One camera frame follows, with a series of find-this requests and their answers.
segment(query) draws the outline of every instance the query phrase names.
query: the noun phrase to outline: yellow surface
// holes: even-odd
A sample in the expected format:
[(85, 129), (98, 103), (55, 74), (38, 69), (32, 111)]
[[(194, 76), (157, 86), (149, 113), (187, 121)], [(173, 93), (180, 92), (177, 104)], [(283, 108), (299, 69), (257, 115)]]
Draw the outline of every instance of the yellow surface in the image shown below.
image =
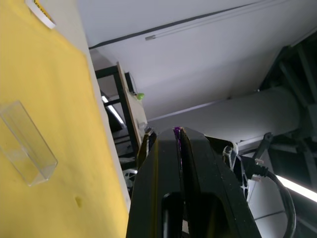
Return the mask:
[(1, 0), (0, 103), (16, 100), (58, 166), (28, 187), (0, 154), (0, 238), (125, 237), (128, 213), (85, 56), (23, 0)]

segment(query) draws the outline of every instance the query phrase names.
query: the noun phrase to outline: transparent acrylic container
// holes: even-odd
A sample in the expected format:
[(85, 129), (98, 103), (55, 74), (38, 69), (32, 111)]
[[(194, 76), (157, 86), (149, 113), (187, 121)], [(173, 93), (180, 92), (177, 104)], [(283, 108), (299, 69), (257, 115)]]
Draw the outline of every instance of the transparent acrylic container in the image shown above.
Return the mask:
[(0, 105), (0, 149), (29, 186), (49, 180), (57, 159), (17, 101)]

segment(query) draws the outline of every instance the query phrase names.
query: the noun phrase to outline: black metal frame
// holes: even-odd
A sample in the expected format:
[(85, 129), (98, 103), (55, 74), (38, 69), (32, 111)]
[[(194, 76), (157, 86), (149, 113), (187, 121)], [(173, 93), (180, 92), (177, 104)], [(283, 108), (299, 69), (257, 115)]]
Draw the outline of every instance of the black metal frame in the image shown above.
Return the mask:
[(139, 151), (139, 145), (138, 145), (137, 135), (134, 132), (133, 120), (132, 120), (132, 117), (131, 117), (130, 112), (129, 112), (128, 101), (124, 96), (124, 86), (122, 85), (122, 82), (120, 79), (118, 67), (112, 66), (112, 67), (96, 70), (95, 74), (96, 74), (97, 79), (107, 77), (107, 76), (114, 77), (115, 85), (116, 85), (117, 90), (118, 90), (119, 99), (104, 103), (104, 107), (106, 108), (107, 106), (121, 103), (125, 123), (126, 123), (127, 129), (128, 129), (128, 134), (129, 134), (128, 136), (130, 137), (131, 146), (132, 146), (132, 150), (133, 150), (133, 153), (128, 153), (126, 156), (132, 157), (134, 155), (134, 157), (136, 158), (137, 153)]

